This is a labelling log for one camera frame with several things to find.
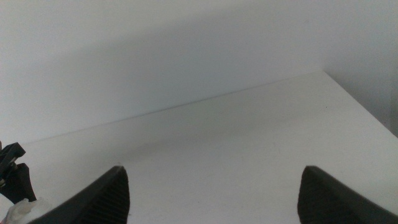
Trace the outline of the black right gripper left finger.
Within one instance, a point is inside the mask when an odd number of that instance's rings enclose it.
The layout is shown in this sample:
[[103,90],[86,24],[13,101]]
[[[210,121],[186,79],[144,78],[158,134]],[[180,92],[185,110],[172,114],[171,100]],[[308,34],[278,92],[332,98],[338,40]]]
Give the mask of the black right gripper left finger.
[[33,224],[127,223],[129,181],[123,166],[114,166],[81,192],[31,222]]

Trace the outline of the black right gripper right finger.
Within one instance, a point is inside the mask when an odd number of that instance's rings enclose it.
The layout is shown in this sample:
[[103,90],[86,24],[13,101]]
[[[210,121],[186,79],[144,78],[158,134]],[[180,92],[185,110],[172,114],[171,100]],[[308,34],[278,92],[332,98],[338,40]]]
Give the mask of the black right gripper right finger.
[[396,214],[317,166],[306,166],[303,170],[297,212],[301,223],[397,223]]

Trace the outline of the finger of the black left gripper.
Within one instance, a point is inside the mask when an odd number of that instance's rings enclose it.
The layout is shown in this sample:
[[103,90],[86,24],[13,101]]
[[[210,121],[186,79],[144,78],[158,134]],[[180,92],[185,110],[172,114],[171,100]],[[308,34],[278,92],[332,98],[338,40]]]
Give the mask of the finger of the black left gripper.
[[5,196],[13,204],[24,199],[29,202],[37,200],[30,181],[29,167],[25,163],[16,165],[4,183],[1,183],[1,195]]

